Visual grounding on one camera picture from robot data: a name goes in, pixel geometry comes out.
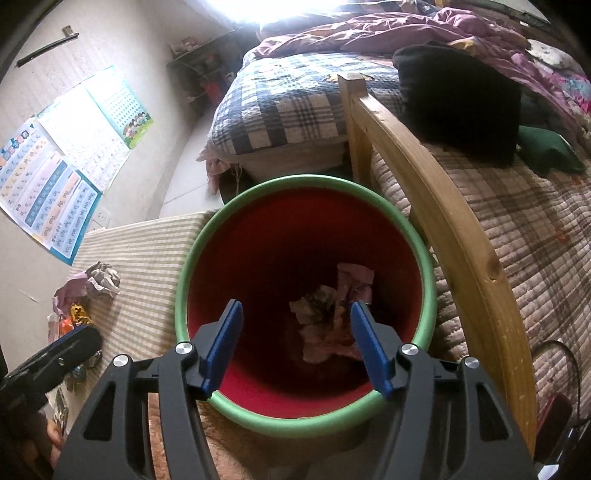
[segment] wooden bed rail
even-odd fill
[[[523,320],[495,250],[451,178],[416,137],[368,94],[358,73],[339,75],[353,177],[371,185],[372,145],[399,182],[452,292],[471,355],[505,396],[533,453],[534,369]]]

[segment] tile floor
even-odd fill
[[[205,162],[196,161],[207,141],[214,110],[207,111],[199,119],[174,171],[160,218],[186,213],[212,210],[223,206],[220,194],[213,196],[207,191]]]

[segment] sunlight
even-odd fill
[[[210,4],[236,22],[268,23],[306,11],[327,11],[343,0],[209,0]]]

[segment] green rim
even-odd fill
[[[189,286],[199,256],[213,234],[232,215],[254,200],[273,192],[299,187],[329,188],[349,193],[376,207],[396,225],[410,245],[421,273],[423,304],[413,343],[423,349],[428,348],[435,327],[437,297],[431,255],[418,233],[405,216],[380,195],[351,181],[321,175],[295,175],[267,181],[235,197],[212,217],[199,233],[181,270],[174,309],[177,341],[189,340],[187,328]],[[209,401],[224,416],[249,430],[286,438],[317,437],[346,430],[376,415],[385,405],[380,393],[373,390],[352,404],[325,415],[301,419],[276,419],[246,410],[218,391]]]

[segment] mattress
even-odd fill
[[[530,348],[552,339],[574,353],[582,376],[581,417],[586,417],[591,410],[591,181],[556,171],[542,179],[519,158],[511,168],[485,167],[452,148],[424,145],[460,190],[495,248]],[[408,199],[376,152],[372,172],[381,193],[408,215]],[[467,355],[466,340],[439,266],[436,277],[439,312],[430,353],[458,360]],[[557,392],[576,405],[576,370],[562,350],[544,348],[534,358],[534,370],[538,410]]]

